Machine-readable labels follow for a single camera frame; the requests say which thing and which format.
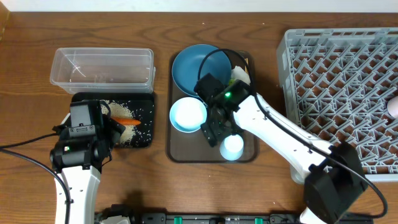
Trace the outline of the light blue bowl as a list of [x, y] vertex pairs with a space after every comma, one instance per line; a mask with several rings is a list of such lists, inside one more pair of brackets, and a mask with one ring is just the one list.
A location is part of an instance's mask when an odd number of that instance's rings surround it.
[[183, 133], [194, 133], [206, 121], [207, 110], [199, 99], [184, 97], [171, 106], [169, 119], [176, 130]]

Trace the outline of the white rice pile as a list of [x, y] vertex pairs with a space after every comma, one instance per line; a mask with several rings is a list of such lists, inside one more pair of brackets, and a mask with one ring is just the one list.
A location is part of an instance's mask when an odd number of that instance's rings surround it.
[[103, 114], [125, 127], [118, 144], [121, 147], [143, 148], [152, 143], [154, 102], [152, 100], [101, 100]]

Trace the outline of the orange carrot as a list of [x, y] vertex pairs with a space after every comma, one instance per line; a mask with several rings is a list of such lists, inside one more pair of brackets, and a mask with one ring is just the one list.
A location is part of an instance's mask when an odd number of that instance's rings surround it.
[[141, 122], [139, 120], [132, 119], [132, 118], [112, 117], [112, 119], [124, 126], [138, 126], [141, 124]]

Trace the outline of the light blue cup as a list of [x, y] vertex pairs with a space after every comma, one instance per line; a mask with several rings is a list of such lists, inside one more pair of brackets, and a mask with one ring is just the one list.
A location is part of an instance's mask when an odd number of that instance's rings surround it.
[[230, 135], [225, 138], [220, 145], [220, 154], [228, 161], [238, 160], [244, 150], [244, 140], [238, 135]]

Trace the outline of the dark blue plate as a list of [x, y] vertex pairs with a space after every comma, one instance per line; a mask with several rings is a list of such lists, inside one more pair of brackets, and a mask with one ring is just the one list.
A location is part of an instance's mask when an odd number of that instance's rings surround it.
[[[218, 49], [213, 45], [196, 44], [183, 49], [175, 58], [172, 65], [172, 77], [180, 90], [187, 95], [197, 97], [194, 87], [198, 81], [198, 70], [201, 62], [210, 52]], [[231, 78], [231, 62], [224, 52], [210, 55], [201, 70], [201, 77], [212, 74], [224, 85]]]

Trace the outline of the white pink cup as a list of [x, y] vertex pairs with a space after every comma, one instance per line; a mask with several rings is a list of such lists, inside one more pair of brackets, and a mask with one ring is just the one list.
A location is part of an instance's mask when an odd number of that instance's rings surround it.
[[390, 99], [387, 103], [387, 112], [394, 118], [398, 118], [398, 96]]

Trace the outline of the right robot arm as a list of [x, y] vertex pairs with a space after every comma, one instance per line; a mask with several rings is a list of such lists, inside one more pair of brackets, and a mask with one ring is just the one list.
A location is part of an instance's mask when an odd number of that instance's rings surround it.
[[207, 107], [202, 133], [211, 147], [247, 131], [289, 162], [294, 180], [304, 183], [303, 223], [338, 223], [367, 189], [356, 149], [312, 136], [270, 107], [241, 80], [222, 84], [207, 74], [194, 87]]

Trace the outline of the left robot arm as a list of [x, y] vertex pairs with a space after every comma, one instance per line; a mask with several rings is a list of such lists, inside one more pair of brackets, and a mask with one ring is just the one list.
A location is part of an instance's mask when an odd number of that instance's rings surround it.
[[103, 161], [111, 159], [125, 127], [102, 113], [100, 100], [72, 102], [57, 126], [59, 140], [50, 151], [57, 191], [56, 223], [94, 223]]

